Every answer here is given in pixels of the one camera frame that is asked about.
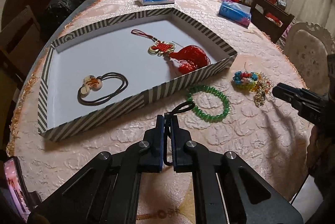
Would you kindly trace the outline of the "person's right hand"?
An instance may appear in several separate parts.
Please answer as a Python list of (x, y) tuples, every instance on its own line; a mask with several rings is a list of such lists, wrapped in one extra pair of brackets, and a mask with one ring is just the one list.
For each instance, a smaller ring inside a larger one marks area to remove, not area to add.
[(306, 165), (323, 197), (316, 215), (325, 220), (327, 215), (334, 216), (334, 138), (317, 126), (311, 130)]

